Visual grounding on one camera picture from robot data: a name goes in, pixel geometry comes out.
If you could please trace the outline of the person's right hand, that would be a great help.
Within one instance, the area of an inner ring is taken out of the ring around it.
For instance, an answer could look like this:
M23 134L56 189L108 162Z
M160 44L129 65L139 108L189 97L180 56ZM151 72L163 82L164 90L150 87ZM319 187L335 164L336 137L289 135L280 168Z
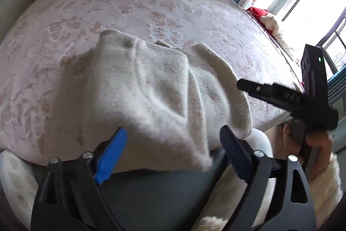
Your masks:
M286 123L282 131L283 151L284 156L295 155L301 166L308 168L308 162L311 161L313 166L307 171L307 179L312 181L323 170L325 170L329 164L330 156L332 153L332 141L327 131L318 130L308 133L304 145L311 150L309 158L302 156L301 144L292 135L291 123Z

